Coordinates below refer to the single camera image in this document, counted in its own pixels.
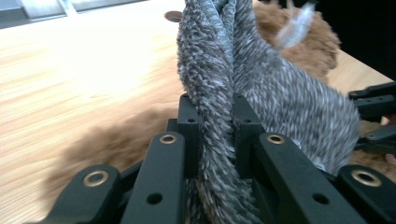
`brown furry fabric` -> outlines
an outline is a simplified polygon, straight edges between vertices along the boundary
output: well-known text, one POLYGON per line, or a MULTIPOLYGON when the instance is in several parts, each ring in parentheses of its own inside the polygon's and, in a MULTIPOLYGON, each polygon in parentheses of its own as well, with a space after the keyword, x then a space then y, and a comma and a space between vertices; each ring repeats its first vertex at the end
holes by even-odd
POLYGON ((45 182, 44 200, 52 206, 73 176, 89 166, 109 164, 122 172, 142 161, 151 138, 164 132, 168 119, 176 117, 176 108, 149 108, 122 124, 90 130, 54 164, 45 182))
MULTIPOLYGON (((253 9, 259 33, 268 43, 274 45, 276 34, 290 18, 289 11, 282 9, 277 1, 255 1, 253 9)), ((296 46, 281 50, 280 54, 312 77, 327 84, 327 73, 337 65, 339 46, 340 40, 332 32, 329 23, 322 19, 320 12, 316 12, 306 39, 296 46)))

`wood grain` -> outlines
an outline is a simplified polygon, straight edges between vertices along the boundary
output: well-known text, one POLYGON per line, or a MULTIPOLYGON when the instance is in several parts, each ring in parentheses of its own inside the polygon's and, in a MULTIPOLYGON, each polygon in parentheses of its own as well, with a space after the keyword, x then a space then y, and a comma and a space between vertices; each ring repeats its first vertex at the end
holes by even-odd
MULTIPOLYGON (((0 223, 38 221, 43 179, 94 126, 148 106, 177 106, 183 0, 150 0, 0 31, 0 223)), ((389 81, 340 52, 330 82, 343 93, 389 81)))

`stuffed animal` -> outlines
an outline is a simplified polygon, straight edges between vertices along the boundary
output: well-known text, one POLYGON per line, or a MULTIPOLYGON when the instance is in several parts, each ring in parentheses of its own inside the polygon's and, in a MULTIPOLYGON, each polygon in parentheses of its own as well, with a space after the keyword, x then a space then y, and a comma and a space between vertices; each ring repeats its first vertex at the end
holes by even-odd
MULTIPOLYGON (((276 2, 255 2, 257 27, 268 43, 276 47, 277 34, 284 28, 297 8, 281 8, 276 2)), ((305 70, 312 77, 327 83, 326 75, 337 65, 340 41, 319 12, 302 41, 280 49, 280 54, 305 70)), ((95 128, 65 150, 45 181, 44 199, 52 205, 65 185, 80 170, 94 164, 109 164, 120 171, 144 159, 151 137, 164 131, 168 119, 177 117, 176 108, 148 108, 143 113, 109 128, 95 128)))

